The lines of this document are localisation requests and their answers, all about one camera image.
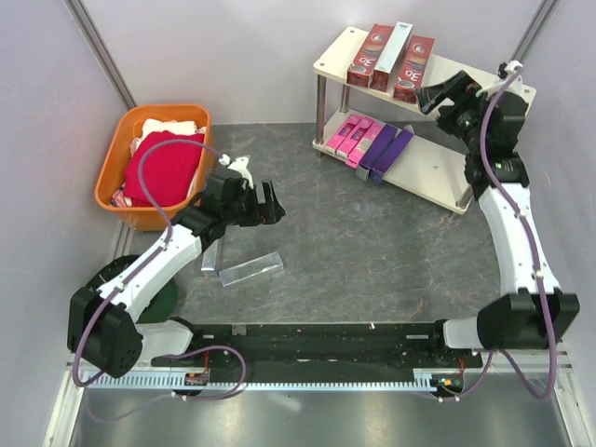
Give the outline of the red 3D toothpaste box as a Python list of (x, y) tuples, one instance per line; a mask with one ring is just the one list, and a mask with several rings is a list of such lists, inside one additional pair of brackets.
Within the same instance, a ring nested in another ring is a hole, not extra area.
[(422, 86), (434, 44), (435, 39), (432, 37), (421, 35), (411, 37), (394, 86), (395, 100), (417, 103), (415, 91)]
[(373, 69), (371, 89), (387, 91), (390, 77), (410, 40), (412, 30), (413, 25), (410, 23), (396, 23)]
[(367, 88), (394, 26), (374, 24), (346, 72), (346, 83)]

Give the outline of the holographic purple toothpaste box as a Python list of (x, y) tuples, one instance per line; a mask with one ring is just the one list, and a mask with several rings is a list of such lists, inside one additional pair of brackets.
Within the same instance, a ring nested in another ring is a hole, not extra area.
[(355, 173), (358, 178), (363, 181), (368, 180), (370, 169), (373, 167), (374, 162), (393, 141), (397, 132), (398, 129), (392, 125), (386, 124), (382, 127), (356, 167)]

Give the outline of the silver toothpaste box long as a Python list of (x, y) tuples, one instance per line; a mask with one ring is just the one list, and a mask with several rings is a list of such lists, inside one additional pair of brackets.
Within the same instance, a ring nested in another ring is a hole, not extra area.
[(268, 253), (242, 264), (228, 267), (219, 272), (219, 278), (224, 287), (235, 285), (239, 282), (252, 279), (261, 274), (281, 271), (283, 261), (278, 251)]

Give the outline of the silver toothpaste box small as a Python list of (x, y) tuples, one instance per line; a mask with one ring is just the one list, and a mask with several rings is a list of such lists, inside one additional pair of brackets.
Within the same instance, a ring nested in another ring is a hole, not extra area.
[(201, 271), (205, 274), (217, 275), (224, 249), (224, 240), (215, 240), (202, 254)]

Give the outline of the pink toothpaste box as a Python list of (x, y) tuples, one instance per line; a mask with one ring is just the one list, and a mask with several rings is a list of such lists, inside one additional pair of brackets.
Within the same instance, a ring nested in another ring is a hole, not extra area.
[(355, 148), (350, 152), (346, 160), (346, 164), (355, 169), (364, 154), (368, 151), (373, 141), (377, 138), (383, 126), (378, 123), (373, 123), (363, 137), (359, 140)]
[(347, 136), (351, 133), (351, 131), (354, 129), (354, 127), (359, 123), (361, 119), (361, 115), (351, 114), (326, 143), (326, 151), (335, 155), (337, 149), (340, 147), (340, 145), (344, 142), (344, 140), (347, 138)]
[(347, 159), (349, 154), (355, 149), (373, 124), (375, 124), (374, 120), (362, 118), (346, 135), (343, 142), (337, 148), (337, 155), (342, 159)]

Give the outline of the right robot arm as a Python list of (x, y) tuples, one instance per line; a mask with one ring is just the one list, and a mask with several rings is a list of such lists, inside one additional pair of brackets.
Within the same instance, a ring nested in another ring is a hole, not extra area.
[(465, 71), (419, 88), (420, 112), (467, 147), (465, 176), (489, 225), (500, 272), (500, 297), (476, 316), (439, 321), (428, 359), (448, 366), (460, 349), (548, 349), (558, 344), (580, 304), (562, 291), (535, 231), (527, 170), (515, 151), (529, 104), (517, 70), (482, 88)]

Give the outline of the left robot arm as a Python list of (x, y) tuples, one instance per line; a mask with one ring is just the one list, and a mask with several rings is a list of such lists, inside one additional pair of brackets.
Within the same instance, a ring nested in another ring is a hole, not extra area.
[(173, 319), (142, 323), (140, 317), (158, 292), (228, 227), (276, 224), (285, 216), (273, 183), (264, 180), (262, 187), (258, 190), (248, 169), (237, 162), (216, 169), (145, 253), (96, 291), (79, 289), (71, 298), (67, 331), (73, 367), (86, 361), (118, 378), (140, 361), (165, 356), (197, 365), (204, 344), (187, 326)]

